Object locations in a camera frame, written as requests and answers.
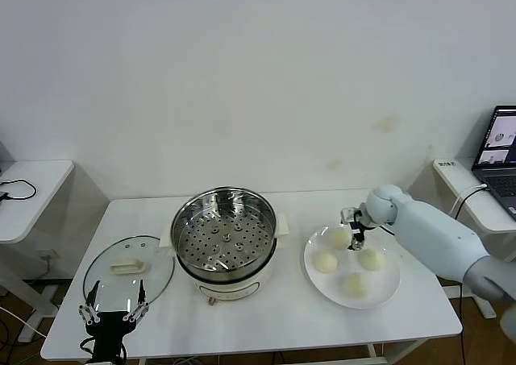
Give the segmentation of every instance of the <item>laptop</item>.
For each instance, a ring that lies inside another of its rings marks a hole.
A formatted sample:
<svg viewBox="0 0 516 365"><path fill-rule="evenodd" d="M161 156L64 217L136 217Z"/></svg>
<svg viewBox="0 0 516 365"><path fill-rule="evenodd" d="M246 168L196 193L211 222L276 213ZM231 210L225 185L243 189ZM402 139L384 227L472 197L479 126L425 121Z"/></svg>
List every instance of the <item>laptop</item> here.
<svg viewBox="0 0 516 365"><path fill-rule="evenodd" d="M497 106L472 172L516 220L516 106Z"/></svg>

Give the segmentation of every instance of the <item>white table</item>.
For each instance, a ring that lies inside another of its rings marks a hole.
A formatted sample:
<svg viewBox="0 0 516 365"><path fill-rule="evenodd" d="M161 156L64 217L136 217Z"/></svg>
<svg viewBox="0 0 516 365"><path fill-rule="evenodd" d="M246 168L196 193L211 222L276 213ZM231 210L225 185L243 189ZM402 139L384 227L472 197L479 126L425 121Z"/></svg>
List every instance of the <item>white table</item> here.
<svg viewBox="0 0 516 365"><path fill-rule="evenodd" d="M394 363L428 338L458 334L462 326L435 275L387 234L385 242L397 252L402 282L385 305L347 309L327 300L307 279L301 267L306 240L320 227L337 224L339 211L360 204L367 193L357 189L265 194L274 209L285 214L290 229L275 253L272 279L255 296L209 306L177 264L169 286L151 303L136 330L125 337L128 356L146 359L399 342L385 358L371 362ZM110 203L45 340L41 351L45 359L89 358L79 348L87 335L77 311L85 301L82 282L88 266L122 238L160 237L186 200Z"/></svg>
<svg viewBox="0 0 516 365"><path fill-rule="evenodd" d="M471 171L473 158L434 160L434 169L457 197L465 189L481 182ZM516 232L516 221L489 192L479 192L464 204L475 223L487 234Z"/></svg>
<svg viewBox="0 0 516 365"><path fill-rule="evenodd" d="M37 194L25 201L0 202L0 244L17 243L31 231L50 200L73 169L72 161L23 161L0 163L0 181L24 179L37 188ZM24 197L32 193L32 189L24 183L1 185L0 190L12 194L13 197ZM0 285L22 301L35 309L27 322L38 326L41 319L54 317L57 307L52 299L56 286L47 286L43 294L25 284L3 262L0 262ZM19 335L20 342L30 342L34 332L27 327Z"/></svg>
<svg viewBox="0 0 516 365"><path fill-rule="evenodd" d="M473 158L438 159L434 161L434 169L451 192L458 197L465 189L480 184L480 181L471 171L473 161ZM489 192L479 192L471 196L464 203L464 208L486 234L516 232L516 221L509 216ZM506 257L506 261L511 261L515 257L516 251L510 253ZM444 290L449 299L460 297L460 286L446 286ZM497 314L493 306L485 299L473 295L469 288L464 287L463 297L472 297L484 318L496 318Z"/></svg>

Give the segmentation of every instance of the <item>robotic arm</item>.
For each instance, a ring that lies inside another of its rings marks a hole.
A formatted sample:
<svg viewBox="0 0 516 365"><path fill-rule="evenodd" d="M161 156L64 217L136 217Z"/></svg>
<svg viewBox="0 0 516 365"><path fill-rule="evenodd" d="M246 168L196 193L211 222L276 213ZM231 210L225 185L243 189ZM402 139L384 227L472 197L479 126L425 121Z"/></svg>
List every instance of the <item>robotic arm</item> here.
<svg viewBox="0 0 516 365"><path fill-rule="evenodd" d="M97 297L97 281L88 293L85 305L79 306L79 314L86 326L86 333L91 337L81 342L81 349L91 354L86 363L111 363L125 365L127 352L123 345L123 336L132 332L148 311L144 282L139 282L138 305L132 312L104 311L97 312L95 298ZM85 347L87 342L94 341L93 350Z"/></svg>
<svg viewBox="0 0 516 365"><path fill-rule="evenodd" d="M359 208L345 208L340 216L352 229L352 250L363 247L366 230L386 226L436 275L464 283L488 300L516 301L516 263L495 259L475 232L397 186L374 189ZM516 342L516 305L504 313L501 327Z"/></svg>

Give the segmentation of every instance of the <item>glass lid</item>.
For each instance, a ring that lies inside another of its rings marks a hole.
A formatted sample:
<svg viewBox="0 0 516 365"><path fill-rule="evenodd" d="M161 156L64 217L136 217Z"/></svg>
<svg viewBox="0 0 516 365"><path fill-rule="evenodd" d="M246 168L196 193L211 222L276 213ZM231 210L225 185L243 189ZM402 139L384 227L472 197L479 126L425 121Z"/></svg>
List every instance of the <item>glass lid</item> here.
<svg viewBox="0 0 516 365"><path fill-rule="evenodd" d="M169 249L160 248L152 236L125 238L108 247L89 266L82 292L100 281L94 308L97 311L131 312L138 303L139 281L144 281L147 302L153 302L167 287L174 269Z"/></svg>

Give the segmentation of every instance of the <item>white robotic arm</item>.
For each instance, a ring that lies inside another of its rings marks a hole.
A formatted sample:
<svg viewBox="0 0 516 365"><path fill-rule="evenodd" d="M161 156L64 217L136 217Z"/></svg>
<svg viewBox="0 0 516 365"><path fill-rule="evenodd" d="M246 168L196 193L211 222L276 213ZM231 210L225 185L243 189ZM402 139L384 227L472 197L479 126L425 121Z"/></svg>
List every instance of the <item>white robotic arm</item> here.
<svg viewBox="0 0 516 365"><path fill-rule="evenodd" d="M436 275L465 283L485 299L516 301L516 263L495 259L475 232L397 186L374 189L360 208L343 209L341 218L352 228L353 250L364 245L366 230L386 226ZM501 327L516 342L516 306L503 315Z"/></svg>

